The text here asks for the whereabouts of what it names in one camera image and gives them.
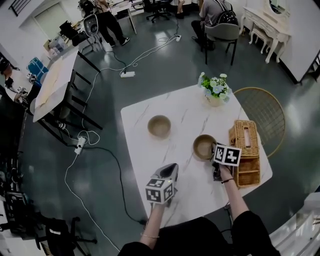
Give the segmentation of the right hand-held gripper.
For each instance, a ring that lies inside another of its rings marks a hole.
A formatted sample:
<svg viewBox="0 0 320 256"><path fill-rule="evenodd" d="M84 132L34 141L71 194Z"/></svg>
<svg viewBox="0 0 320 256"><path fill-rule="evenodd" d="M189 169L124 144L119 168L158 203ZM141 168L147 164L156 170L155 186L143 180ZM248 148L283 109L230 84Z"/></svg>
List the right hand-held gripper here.
<svg viewBox="0 0 320 256"><path fill-rule="evenodd" d="M220 165L228 166L232 175L234 176L234 169L240 164L242 149L226 146L223 144L212 143L212 167L213 167L213 180L222 181L220 173Z"/></svg>

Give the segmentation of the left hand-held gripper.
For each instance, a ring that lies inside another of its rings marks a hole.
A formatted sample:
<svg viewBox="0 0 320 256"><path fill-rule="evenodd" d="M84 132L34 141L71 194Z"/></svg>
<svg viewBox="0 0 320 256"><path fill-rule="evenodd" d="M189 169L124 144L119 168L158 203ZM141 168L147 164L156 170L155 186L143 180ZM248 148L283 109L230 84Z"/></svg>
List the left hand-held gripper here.
<svg viewBox="0 0 320 256"><path fill-rule="evenodd" d="M179 165L167 164L155 171L145 186L146 200L150 203L165 204L176 193Z"/></svg>

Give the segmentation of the person's right hand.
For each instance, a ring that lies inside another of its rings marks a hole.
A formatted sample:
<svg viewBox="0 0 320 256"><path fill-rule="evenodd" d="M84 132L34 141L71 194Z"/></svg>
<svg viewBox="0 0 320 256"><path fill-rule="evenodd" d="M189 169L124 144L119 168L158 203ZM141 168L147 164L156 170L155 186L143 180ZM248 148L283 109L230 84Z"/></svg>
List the person's right hand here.
<svg viewBox="0 0 320 256"><path fill-rule="evenodd" d="M221 177L222 183L226 183L233 179L232 172L228 168L228 166L220 164L219 170L220 170L220 177Z"/></svg>

